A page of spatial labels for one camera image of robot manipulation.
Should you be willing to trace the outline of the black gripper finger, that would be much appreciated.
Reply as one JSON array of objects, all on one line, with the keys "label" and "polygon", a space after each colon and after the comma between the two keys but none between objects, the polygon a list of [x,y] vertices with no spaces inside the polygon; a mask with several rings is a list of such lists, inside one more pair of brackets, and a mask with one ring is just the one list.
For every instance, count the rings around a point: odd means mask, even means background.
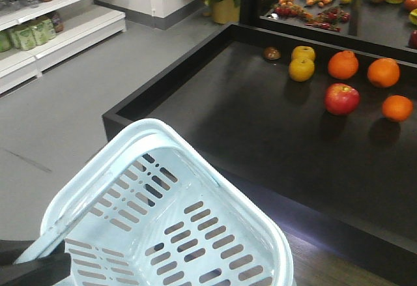
[{"label": "black gripper finger", "polygon": [[15,265],[32,243],[1,239],[1,285],[55,285],[70,275],[71,258],[65,253],[64,241],[46,257]]}]

